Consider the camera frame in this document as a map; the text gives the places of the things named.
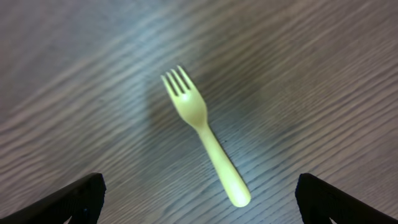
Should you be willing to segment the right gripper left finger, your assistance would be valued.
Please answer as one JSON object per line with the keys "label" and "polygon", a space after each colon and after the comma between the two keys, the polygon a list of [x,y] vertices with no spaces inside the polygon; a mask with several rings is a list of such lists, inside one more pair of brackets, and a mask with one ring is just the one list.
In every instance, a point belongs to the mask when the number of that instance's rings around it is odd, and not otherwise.
{"label": "right gripper left finger", "polygon": [[1,224],[96,224],[104,204],[103,175],[91,173],[1,219]]}

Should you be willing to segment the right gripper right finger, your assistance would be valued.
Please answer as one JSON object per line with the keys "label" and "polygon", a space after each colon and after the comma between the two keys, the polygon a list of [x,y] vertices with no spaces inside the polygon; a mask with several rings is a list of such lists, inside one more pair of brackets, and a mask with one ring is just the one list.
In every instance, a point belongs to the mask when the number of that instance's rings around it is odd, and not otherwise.
{"label": "right gripper right finger", "polygon": [[309,173],[300,174],[295,198],[304,224],[397,224],[395,218]]}

